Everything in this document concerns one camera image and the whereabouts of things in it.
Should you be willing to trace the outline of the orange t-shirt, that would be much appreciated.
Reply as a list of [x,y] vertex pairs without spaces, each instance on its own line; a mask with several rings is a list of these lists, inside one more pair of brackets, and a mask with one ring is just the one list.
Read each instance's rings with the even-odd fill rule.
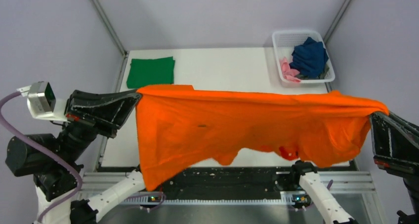
[[284,95],[196,90],[190,85],[139,89],[139,164],[148,191],[206,159],[230,165],[246,148],[327,168],[361,151],[379,101],[332,91]]

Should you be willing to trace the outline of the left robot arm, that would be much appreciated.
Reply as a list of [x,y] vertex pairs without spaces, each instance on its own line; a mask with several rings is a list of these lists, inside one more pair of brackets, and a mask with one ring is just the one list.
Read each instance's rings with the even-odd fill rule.
[[152,191],[158,177],[142,174],[135,167],[123,180],[89,198],[74,200],[81,190],[82,165],[76,160],[88,146],[102,135],[114,138],[129,115],[142,99],[134,90],[94,94],[75,90],[68,99],[60,100],[50,88],[34,86],[20,88],[2,98],[5,105],[16,97],[27,99],[34,119],[59,121],[61,132],[52,134],[22,134],[5,117],[0,123],[12,133],[7,146],[5,163],[16,176],[32,175],[38,197],[38,224],[96,224],[114,207],[134,193]]

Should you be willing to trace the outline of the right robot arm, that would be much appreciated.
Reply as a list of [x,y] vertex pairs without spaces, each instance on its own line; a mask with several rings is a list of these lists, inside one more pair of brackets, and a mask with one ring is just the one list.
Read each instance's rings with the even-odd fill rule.
[[[370,116],[374,163],[390,175],[403,179],[414,213],[399,210],[398,223],[419,222],[419,127],[394,113],[375,112]],[[327,224],[355,224],[320,181],[317,168],[310,162],[296,161],[290,172],[290,185],[304,190]]]

